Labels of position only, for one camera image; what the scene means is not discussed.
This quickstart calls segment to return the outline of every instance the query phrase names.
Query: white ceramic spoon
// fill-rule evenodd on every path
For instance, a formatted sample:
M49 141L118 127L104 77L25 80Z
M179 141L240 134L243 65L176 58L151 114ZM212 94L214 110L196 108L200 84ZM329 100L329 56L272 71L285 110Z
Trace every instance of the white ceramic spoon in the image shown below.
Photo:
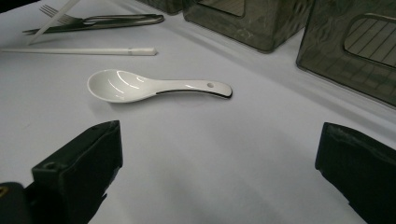
M231 98L229 85L207 80L158 80L110 69L88 79L88 89L97 98L110 103L130 103L174 91L198 91Z

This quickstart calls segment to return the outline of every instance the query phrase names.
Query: spoon bowl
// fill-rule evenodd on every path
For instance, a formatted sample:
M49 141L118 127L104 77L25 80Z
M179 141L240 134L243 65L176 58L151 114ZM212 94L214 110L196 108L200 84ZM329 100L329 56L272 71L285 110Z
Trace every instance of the spoon bowl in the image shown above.
M88 90L110 103L131 103L162 93L196 91L229 99L233 90L227 84L208 80L159 80L116 69L99 71L88 79Z

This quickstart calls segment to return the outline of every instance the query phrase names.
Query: white table surface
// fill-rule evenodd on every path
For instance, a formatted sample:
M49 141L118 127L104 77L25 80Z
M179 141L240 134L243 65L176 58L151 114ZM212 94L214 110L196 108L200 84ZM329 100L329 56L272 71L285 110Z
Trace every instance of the white table surface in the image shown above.
M48 18L42 0L0 14L0 48L26 48ZM81 0L69 14L157 13L134 0ZM395 110L295 65L303 31L261 54L183 15L160 24L42 35L31 48L154 47L154 57L0 53L0 182L30 169L89 127L118 119L124 165L92 219L108 223L364 223L315 169L323 122L396 148ZM115 105L87 90L96 71L212 79L231 100L174 93Z

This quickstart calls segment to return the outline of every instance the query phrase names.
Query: white chopstick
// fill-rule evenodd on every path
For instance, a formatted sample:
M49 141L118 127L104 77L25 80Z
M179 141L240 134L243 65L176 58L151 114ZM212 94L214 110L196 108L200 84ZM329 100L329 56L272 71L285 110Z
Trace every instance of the white chopstick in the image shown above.
M50 54L105 54L105 55L130 55L154 56L158 51L154 48L128 48L128 49L0 49L0 52L18 53L50 53Z
M72 8L79 0L69 0L49 21L35 33L35 35L27 42L27 45L32 44L40 35L42 35L50 26L60 19L70 8Z

